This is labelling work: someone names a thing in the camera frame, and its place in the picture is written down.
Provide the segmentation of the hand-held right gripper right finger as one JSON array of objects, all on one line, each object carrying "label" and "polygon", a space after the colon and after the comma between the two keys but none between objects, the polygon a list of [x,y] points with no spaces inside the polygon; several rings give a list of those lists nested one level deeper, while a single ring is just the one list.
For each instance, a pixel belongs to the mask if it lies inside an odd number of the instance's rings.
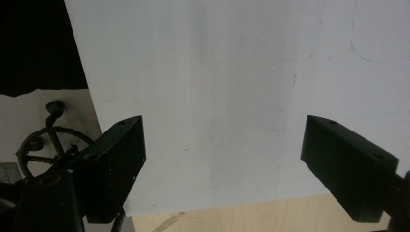
[{"label": "hand-held right gripper right finger", "polygon": [[353,220],[378,222],[397,212],[399,159],[342,124],[307,116],[301,161]]}]

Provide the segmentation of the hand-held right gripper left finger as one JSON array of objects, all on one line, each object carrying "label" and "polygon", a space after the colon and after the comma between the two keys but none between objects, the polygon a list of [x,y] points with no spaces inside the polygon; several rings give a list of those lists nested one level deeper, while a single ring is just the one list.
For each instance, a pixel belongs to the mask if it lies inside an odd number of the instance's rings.
[{"label": "hand-held right gripper left finger", "polygon": [[75,187],[89,223],[117,218],[145,161],[141,116],[114,124],[74,159]]}]

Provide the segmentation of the black curtain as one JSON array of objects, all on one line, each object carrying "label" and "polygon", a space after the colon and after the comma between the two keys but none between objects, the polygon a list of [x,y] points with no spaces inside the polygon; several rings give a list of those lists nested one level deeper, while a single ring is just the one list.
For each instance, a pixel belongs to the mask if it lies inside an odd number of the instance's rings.
[{"label": "black curtain", "polygon": [[0,95],[88,87],[64,0],[0,0]]}]

